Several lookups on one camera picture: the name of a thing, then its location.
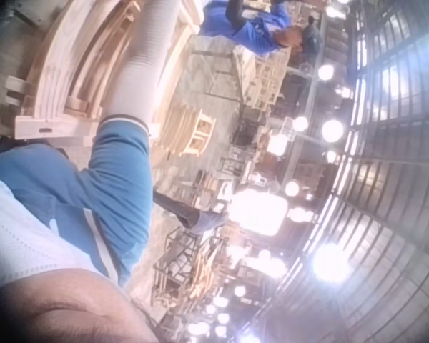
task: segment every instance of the wooden frame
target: wooden frame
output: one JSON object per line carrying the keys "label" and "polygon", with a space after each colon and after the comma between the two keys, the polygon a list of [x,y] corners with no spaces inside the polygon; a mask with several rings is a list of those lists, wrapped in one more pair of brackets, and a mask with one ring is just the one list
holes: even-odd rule
{"label": "wooden frame", "polygon": [[[136,0],[69,1],[40,46],[27,80],[10,76],[6,83],[6,103],[21,107],[16,139],[92,142],[138,13]],[[201,6],[184,0],[159,81],[157,101],[163,108],[157,113],[168,110],[182,72],[184,46],[202,22]]]}
{"label": "wooden frame", "polygon": [[174,104],[162,130],[159,145],[178,156],[200,156],[208,147],[215,125],[216,120],[203,114],[201,109]]}

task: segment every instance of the skin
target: skin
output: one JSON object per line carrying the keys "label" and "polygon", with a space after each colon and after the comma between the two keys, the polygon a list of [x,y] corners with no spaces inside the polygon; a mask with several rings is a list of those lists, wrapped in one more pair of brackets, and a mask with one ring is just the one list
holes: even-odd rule
{"label": "skin", "polygon": [[20,279],[0,289],[0,299],[32,338],[97,330],[137,343],[157,342],[144,317],[119,288],[83,269]]}
{"label": "skin", "polygon": [[302,30],[299,27],[291,26],[288,29],[277,31],[273,38],[281,46],[288,46],[293,49],[300,49],[302,44]]}

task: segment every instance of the wooden chair frame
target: wooden chair frame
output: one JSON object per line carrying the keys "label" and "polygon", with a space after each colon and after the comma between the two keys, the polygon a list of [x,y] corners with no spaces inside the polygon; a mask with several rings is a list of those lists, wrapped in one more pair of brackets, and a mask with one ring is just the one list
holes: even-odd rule
{"label": "wooden chair frame", "polygon": [[[10,94],[6,98],[8,104],[21,107],[15,138],[92,140],[137,10],[135,0],[71,0],[66,5],[40,46],[26,81],[10,76],[6,83],[9,91],[24,96],[24,100]],[[164,102],[168,108],[181,74],[177,67],[182,51],[202,22],[198,2],[183,0],[159,82],[158,104]]]}

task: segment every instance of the blue shirt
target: blue shirt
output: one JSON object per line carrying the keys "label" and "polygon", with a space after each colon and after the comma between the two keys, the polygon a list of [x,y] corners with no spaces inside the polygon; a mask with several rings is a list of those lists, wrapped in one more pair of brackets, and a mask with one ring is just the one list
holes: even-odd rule
{"label": "blue shirt", "polygon": [[282,48],[273,38],[273,32],[291,26],[284,3],[272,6],[270,13],[258,11],[256,17],[247,21],[239,31],[227,19],[226,8],[227,1],[218,0],[209,4],[205,8],[205,21],[200,34],[227,37],[259,55]]}
{"label": "blue shirt", "polygon": [[0,154],[0,181],[49,228],[86,252],[124,286],[149,237],[152,180],[145,130],[129,121],[100,126],[89,168],[78,171],[43,144]]}

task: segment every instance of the wooden furniture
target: wooden furniture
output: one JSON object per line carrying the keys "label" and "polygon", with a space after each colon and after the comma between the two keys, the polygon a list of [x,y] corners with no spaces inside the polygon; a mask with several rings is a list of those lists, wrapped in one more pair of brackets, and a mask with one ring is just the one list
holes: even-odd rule
{"label": "wooden furniture", "polygon": [[[181,75],[184,45],[203,22],[195,0],[184,0],[180,11],[157,94],[164,108],[157,107],[157,114],[167,110]],[[20,108],[15,138],[91,145],[138,16],[135,0],[70,0],[39,47],[26,80],[10,76],[6,82],[6,103]]]}
{"label": "wooden furniture", "polygon": [[290,55],[291,48],[256,56],[256,77],[247,90],[246,105],[266,111],[270,105],[277,102]]}
{"label": "wooden furniture", "polygon": [[216,120],[201,109],[175,103],[170,108],[159,145],[172,154],[200,156],[207,148]]}

